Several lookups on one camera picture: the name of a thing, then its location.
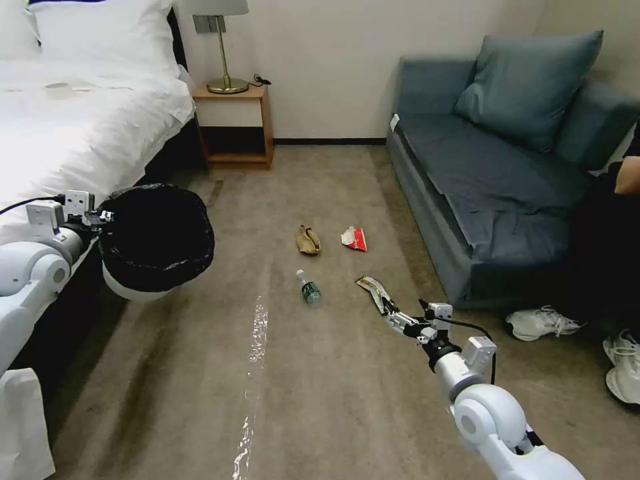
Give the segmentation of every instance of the wall socket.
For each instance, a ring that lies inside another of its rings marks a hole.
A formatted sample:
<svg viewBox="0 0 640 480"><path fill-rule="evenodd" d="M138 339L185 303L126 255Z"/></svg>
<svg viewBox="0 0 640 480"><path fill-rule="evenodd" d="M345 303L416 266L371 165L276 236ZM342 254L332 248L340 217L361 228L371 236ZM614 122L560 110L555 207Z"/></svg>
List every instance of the wall socket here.
<svg viewBox="0 0 640 480"><path fill-rule="evenodd" d="M225 24L225 18L220 16L220 23L222 26L222 33L226 33L227 26ZM215 17L213 15L194 15L193 24L195 25L196 33L218 33L218 29L215 27Z"/></svg>

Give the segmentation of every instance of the white pillow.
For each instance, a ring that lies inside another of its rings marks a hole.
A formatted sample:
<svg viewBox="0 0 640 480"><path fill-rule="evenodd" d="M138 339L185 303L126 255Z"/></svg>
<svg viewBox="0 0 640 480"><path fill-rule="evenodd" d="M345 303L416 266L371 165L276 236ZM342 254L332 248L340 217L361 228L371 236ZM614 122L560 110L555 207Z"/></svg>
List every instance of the white pillow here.
<svg viewBox="0 0 640 480"><path fill-rule="evenodd" d="M25 0L0 0L0 60L18 60L40 52L27 19Z"/></svg>
<svg viewBox="0 0 640 480"><path fill-rule="evenodd" d="M31 0L47 60L111 63L179 75L172 0Z"/></svg>

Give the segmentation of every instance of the black garbage bag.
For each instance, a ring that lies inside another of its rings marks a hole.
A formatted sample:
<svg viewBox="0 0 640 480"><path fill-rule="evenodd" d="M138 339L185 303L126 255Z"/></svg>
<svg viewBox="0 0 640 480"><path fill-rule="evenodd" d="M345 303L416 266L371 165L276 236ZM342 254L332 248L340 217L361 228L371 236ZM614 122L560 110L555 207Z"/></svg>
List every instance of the black garbage bag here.
<svg viewBox="0 0 640 480"><path fill-rule="evenodd" d="M99 246L109 274L140 292L163 292L196 278L213 260L207 208L192 191L155 183L119 190L100 205L114 221Z"/></svg>

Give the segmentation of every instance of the wooden nightstand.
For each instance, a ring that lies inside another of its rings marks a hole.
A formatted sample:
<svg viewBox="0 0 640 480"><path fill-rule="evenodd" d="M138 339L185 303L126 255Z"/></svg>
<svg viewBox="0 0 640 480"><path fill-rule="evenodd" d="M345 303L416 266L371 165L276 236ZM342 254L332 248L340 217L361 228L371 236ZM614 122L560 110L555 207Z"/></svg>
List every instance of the wooden nightstand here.
<svg viewBox="0 0 640 480"><path fill-rule="evenodd" d="M202 148L212 167L270 169L273 124L267 87L249 86L233 95L198 88L196 102Z"/></svg>

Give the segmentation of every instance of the shoe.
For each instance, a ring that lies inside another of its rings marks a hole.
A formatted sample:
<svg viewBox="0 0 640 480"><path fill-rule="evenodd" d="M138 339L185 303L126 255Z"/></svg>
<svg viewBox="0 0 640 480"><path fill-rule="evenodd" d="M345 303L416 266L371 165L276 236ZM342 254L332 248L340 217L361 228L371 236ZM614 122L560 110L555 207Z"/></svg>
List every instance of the shoe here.
<svg viewBox="0 0 640 480"><path fill-rule="evenodd" d="M549 305L537 310L513 312L507 317L507 325L513 336L522 341L538 340L549 334L554 334L556 337L572 335L582 327L574 320L556 312Z"/></svg>
<svg viewBox="0 0 640 480"><path fill-rule="evenodd" d="M602 346L614 365L606 377L610 392L624 403L640 405L640 343L624 330Z"/></svg>

